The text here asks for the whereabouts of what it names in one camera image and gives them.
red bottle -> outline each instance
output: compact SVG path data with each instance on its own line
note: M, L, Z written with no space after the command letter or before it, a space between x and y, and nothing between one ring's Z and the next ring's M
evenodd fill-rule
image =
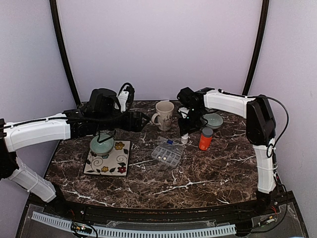
M213 130L209 127L203 129L202 135L200 136L199 148L201 150L207 150L212 140Z

gray lid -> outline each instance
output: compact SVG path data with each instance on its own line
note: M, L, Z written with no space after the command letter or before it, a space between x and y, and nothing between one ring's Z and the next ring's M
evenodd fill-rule
M213 134L213 130L211 129L211 128L209 128L209 127L205 127L204 129L203 129L203 136L204 137L212 137L212 134Z

bowl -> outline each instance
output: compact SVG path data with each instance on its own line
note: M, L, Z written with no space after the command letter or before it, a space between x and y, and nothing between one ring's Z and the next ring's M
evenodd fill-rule
M208 124L206 126L213 130L218 129L223 124L223 118L216 113L205 114L203 118L208 121Z
M110 135L108 134L101 134L100 140L104 140L109 138ZM110 151L113 149L114 146L114 139L110 138L109 140L106 140L105 142L99 143L98 136L95 136L92 141L90 142L90 149L92 152L99 156L105 156L110 153Z

white mug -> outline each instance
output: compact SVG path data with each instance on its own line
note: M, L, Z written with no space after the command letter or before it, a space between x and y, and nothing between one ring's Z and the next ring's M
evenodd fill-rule
M167 131L171 128L173 121L174 104L169 101L161 101L155 105L157 113L152 116L153 124L157 125L162 131Z

dark marble surface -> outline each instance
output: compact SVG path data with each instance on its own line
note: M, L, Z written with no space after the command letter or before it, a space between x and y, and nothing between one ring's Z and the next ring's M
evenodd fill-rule
M135 102L133 110L149 116L156 102ZM175 110L179 106L174 102ZM177 167L151 158L157 137L180 141L176 112L172 129L159 131L149 123L142 132L117 130L116 139L131 140L126 178L83 174L92 136L62 141L46 179L60 185L65 198L85 204L122 208L195 208L249 201L256 198L258 174L255 153L245 136L245 120L218 112L223 126L214 131L207 151L198 149L200 132L190 135Z

